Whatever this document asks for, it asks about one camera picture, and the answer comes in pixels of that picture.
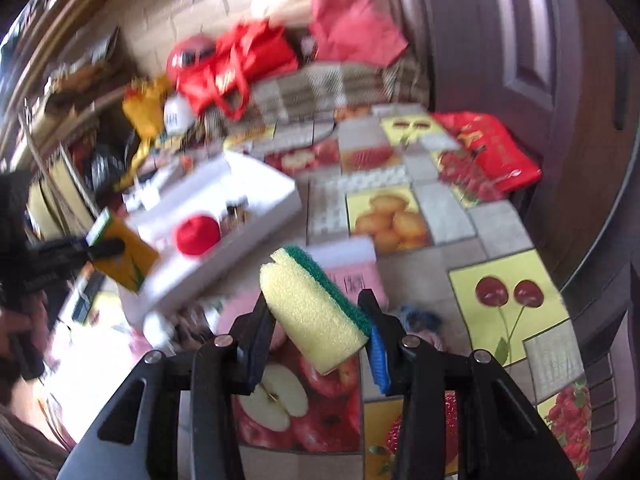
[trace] plastic bag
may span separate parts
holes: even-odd
[[[124,161],[113,154],[110,147],[98,144],[89,165],[84,172],[84,179],[96,197],[111,190],[113,184],[120,180],[125,172]]]
[[[298,68],[298,58],[282,26],[268,20],[238,23],[216,40],[216,53],[178,73],[176,88],[200,115],[215,104],[234,121],[249,104],[249,83]],[[231,108],[223,96],[237,89],[242,99]]]
[[[431,115],[474,154],[474,162],[500,192],[531,186],[542,178],[540,168],[495,117],[475,112]]]
[[[408,43],[374,0],[311,0],[316,59],[354,61],[387,67]]]
[[[143,140],[155,139],[164,130],[162,107],[172,84],[166,76],[151,82],[135,80],[122,102],[122,111]]]

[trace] red cloth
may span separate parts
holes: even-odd
[[[198,115],[212,104],[238,120],[249,104],[249,83],[298,68],[298,58],[284,38],[284,27],[267,20],[238,23],[216,40],[216,53],[178,74],[176,88]],[[232,110],[222,98],[238,89],[242,102]]]
[[[408,43],[374,0],[311,0],[317,60],[389,66]]]

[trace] red bag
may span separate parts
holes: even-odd
[[[178,74],[178,92],[198,115],[216,104],[227,117],[239,120],[249,104],[249,82],[298,68],[284,31],[284,27],[270,27],[267,20],[238,23],[217,38],[213,56]],[[234,89],[242,100],[232,110],[222,96]]]
[[[309,30],[317,60],[355,61],[389,66],[408,43],[387,12],[374,0],[311,0]]]
[[[474,112],[431,115],[476,154],[474,162],[497,190],[515,191],[542,178],[540,168],[520,151],[507,128],[495,117]]]

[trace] white box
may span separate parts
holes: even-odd
[[[171,243],[146,277],[136,296],[120,289],[122,308],[129,323],[142,330],[152,310],[167,315],[197,298],[209,285],[270,233],[302,209],[292,178],[239,153],[225,152],[175,184],[158,205],[127,219],[151,245],[172,238],[174,229],[193,214],[220,220],[227,202],[247,198],[250,220],[223,237],[199,258],[183,256]]]

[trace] sponge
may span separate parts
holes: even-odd
[[[273,317],[300,353],[325,375],[354,355],[371,334],[353,306],[302,249],[287,246],[260,269],[260,288]]]

